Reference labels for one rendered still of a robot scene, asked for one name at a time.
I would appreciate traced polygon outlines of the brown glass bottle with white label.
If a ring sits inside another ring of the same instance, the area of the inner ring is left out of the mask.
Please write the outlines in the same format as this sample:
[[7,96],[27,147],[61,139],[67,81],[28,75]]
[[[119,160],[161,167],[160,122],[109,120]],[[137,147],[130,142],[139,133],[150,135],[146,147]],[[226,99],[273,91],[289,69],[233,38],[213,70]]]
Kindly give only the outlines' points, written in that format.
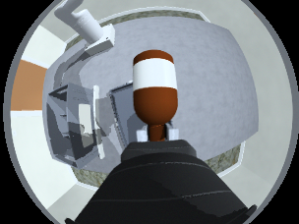
[[147,50],[133,60],[133,102],[136,115],[149,125],[149,141],[165,140],[164,124],[178,108],[173,57]]

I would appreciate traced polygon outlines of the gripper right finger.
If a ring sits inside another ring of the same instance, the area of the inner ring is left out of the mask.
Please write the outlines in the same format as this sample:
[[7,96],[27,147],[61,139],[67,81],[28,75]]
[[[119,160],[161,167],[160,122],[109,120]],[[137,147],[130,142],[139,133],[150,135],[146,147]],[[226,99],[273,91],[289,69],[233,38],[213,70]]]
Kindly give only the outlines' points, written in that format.
[[166,123],[164,124],[164,136],[166,140],[178,140],[178,129],[172,128]]

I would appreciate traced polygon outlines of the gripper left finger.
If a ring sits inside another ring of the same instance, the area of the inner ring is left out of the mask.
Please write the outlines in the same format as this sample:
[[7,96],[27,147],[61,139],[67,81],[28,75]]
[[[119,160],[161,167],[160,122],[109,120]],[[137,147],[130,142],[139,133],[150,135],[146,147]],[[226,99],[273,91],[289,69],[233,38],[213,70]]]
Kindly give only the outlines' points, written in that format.
[[150,140],[150,125],[145,124],[141,130],[137,130],[137,141]]

